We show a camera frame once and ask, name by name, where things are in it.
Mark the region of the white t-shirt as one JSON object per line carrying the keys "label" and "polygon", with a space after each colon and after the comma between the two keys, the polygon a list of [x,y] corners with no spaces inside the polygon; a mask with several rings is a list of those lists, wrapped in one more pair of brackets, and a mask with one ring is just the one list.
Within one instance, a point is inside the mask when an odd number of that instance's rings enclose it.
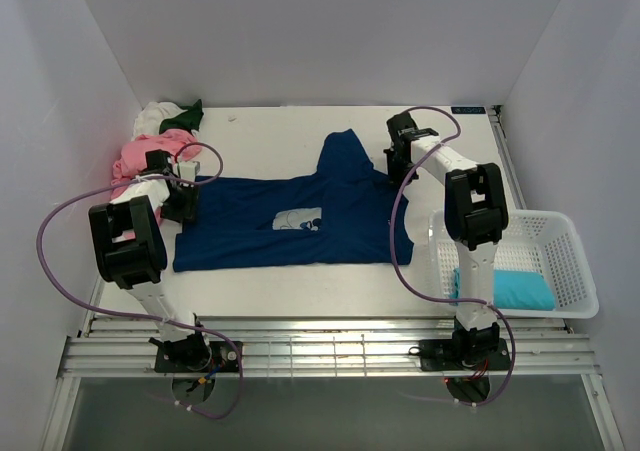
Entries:
{"label": "white t-shirt", "polygon": [[183,109],[172,102],[150,102],[138,114],[134,121],[133,136],[156,136],[160,133],[161,123],[181,114]]}

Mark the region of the blue label sticker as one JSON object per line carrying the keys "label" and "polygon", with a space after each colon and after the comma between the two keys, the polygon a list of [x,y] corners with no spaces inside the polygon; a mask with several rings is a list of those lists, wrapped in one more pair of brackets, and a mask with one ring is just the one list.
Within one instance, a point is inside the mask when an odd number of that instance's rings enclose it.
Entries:
{"label": "blue label sticker", "polygon": [[453,115],[485,115],[486,109],[483,106],[452,106]]}

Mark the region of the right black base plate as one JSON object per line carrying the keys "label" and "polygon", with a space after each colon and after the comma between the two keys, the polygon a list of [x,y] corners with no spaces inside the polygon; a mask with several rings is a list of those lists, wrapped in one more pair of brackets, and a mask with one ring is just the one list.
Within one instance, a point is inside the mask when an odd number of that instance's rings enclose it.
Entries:
{"label": "right black base plate", "polygon": [[450,339],[425,339],[410,347],[408,354],[419,359],[422,371],[507,371],[511,365],[504,339],[495,349],[467,354],[456,350]]}

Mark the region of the pink t-shirt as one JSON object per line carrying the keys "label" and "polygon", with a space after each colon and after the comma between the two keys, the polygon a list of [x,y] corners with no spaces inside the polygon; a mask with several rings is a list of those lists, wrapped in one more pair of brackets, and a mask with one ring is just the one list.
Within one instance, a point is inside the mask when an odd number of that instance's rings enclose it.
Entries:
{"label": "pink t-shirt", "polygon": [[185,145],[193,143],[178,156],[180,162],[193,160],[202,151],[196,142],[197,138],[189,131],[178,128],[157,135],[141,134],[122,147],[120,158],[112,166],[111,184],[128,182],[140,175],[147,168],[147,152],[161,150],[175,157]]}

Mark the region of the dark green t-shirt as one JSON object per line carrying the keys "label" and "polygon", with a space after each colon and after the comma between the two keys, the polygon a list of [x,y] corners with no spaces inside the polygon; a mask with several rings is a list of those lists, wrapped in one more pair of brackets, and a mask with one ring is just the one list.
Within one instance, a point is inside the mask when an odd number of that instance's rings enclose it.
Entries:
{"label": "dark green t-shirt", "polygon": [[198,99],[189,106],[180,107],[180,113],[176,116],[164,119],[159,126],[159,133],[164,134],[169,130],[183,130],[190,134],[200,130],[204,118],[203,103]]}

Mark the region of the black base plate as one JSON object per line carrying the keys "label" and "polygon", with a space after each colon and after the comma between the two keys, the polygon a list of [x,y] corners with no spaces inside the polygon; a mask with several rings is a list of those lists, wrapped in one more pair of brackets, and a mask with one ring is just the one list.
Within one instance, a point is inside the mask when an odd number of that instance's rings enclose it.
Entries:
{"label": "black base plate", "polygon": [[495,349],[467,354],[456,350],[450,339],[425,339],[410,347],[408,354],[419,359],[422,371],[507,371],[511,365],[504,339]]}
{"label": "black base plate", "polygon": [[156,373],[203,373],[216,367],[223,373],[234,373],[239,369],[242,343],[235,342],[233,349],[226,342],[205,342],[196,336],[179,341],[161,341],[150,338],[149,343],[157,348],[154,371]]}

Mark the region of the rolled turquoise t-shirt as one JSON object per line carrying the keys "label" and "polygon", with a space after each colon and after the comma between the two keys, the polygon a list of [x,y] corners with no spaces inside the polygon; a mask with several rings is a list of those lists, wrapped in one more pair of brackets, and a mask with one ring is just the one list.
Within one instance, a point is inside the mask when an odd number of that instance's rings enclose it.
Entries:
{"label": "rolled turquoise t-shirt", "polygon": [[555,297],[544,277],[526,271],[494,271],[493,299],[483,298],[500,309],[553,311]]}

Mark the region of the white plastic basket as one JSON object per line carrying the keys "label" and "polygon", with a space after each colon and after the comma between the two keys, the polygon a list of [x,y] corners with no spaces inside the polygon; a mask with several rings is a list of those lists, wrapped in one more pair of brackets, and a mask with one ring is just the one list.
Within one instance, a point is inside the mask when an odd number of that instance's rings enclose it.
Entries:
{"label": "white plastic basket", "polygon": [[[458,253],[444,224],[444,212],[429,218],[429,253],[433,294],[448,298],[454,291]],[[573,222],[550,211],[514,210],[498,245],[494,267],[532,272],[544,278],[554,297],[551,310],[504,307],[509,317],[590,319],[598,313],[595,283]]]}

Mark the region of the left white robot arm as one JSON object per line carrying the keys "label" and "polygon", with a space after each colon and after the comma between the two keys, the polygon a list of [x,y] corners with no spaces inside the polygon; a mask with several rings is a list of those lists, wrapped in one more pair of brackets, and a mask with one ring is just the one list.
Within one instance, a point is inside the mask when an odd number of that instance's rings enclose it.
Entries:
{"label": "left white robot arm", "polygon": [[196,315],[171,304],[160,285],[168,266],[160,222],[195,222],[199,189],[192,182],[198,171],[197,163],[177,163],[167,151],[148,151],[136,182],[118,197],[88,211],[101,277],[128,291],[146,313],[160,318],[160,336],[151,343],[162,358],[189,371],[209,365],[212,347],[201,332],[169,323],[200,324]]}

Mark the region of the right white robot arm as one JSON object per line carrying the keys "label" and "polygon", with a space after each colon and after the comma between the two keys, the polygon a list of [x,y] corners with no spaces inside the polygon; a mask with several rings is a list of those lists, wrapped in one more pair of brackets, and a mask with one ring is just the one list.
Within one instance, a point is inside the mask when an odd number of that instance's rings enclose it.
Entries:
{"label": "right white robot arm", "polygon": [[387,173],[398,187],[389,231],[392,264],[398,264],[394,250],[400,200],[418,169],[427,171],[444,187],[445,229],[458,253],[457,296],[423,297],[456,308],[449,339],[418,344],[417,355],[427,370],[470,369],[489,365],[499,356],[509,358],[494,304],[494,261],[509,223],[502,174],[498,165],[480,164],[448,145],[461,135],[459,122],[453,124],[455,134],[443,138],[431,128],[419,128],[409,110],[387,121],[391,139],[384,151]]}

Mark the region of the navy blue printed t-shirt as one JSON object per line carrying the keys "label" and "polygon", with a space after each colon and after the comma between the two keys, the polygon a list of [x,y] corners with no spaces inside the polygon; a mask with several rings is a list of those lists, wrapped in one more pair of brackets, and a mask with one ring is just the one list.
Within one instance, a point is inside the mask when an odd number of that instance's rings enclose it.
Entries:
{"label": "navy blue printed t-shirt", "polygon": [[315,173],[285,180],[220,177],[175,240],[174,272],[311,264],[410,264],[408,206],[357,135],[324,141]]}

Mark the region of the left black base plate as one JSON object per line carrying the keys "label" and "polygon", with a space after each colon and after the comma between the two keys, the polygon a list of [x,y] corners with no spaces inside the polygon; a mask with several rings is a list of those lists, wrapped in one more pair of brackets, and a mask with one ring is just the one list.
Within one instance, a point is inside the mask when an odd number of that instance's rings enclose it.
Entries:
{"label": "left black base plate", "polygon": [[154,371],[156,373],[203,373],[216,367],[223,373],[234,373],[239,369],[242,343],[235,342],[233,349],[226,342],[205,342],[196,336],[179,341],[161,341],[150,338],[149,343],[157,348]]}

